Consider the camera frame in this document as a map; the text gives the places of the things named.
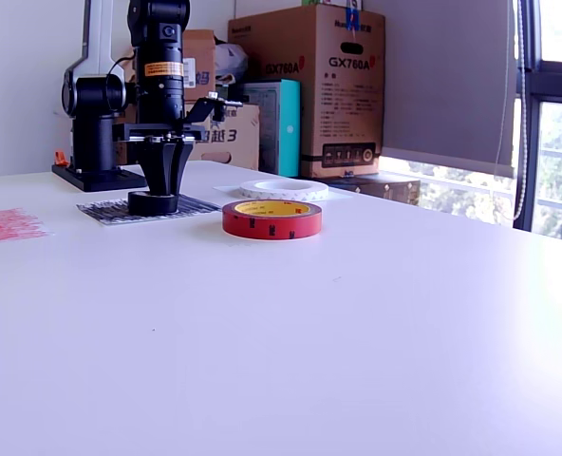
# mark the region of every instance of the roller shade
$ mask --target roller shade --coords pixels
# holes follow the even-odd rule
[[[367,1],[367,10],[386,16],[384,155],[495,172],[507,92],[496,173],[514,175],[515,27],[508,1]]]

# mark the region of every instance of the white tape roll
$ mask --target white tape roll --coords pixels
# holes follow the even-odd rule
[[[252,180],[239,186],[241,195],[250,200],[321,201],[329,196],[324,183],[310,180]]]

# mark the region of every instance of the pink paper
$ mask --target pink paper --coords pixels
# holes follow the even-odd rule
[[[46,236],[43,224],[22,209],[0,211],[0,241],[41,238]]]

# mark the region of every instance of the tape roll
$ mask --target tape roll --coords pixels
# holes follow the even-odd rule
[[[239,186],[243,197],[251,200],[322,201],[329,196],[324,183],[309,180],[252,180]]]
[[[241,201],[222,209],[222,226],[231,235],[249,239],[299,239],[321,231],[319,206],[304,202]]]

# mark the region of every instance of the teal box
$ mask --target teal box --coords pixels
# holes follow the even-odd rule
[[[260,171],[300,175],[300,83],[282,79],[245,83],[237,98],[260,106]]]

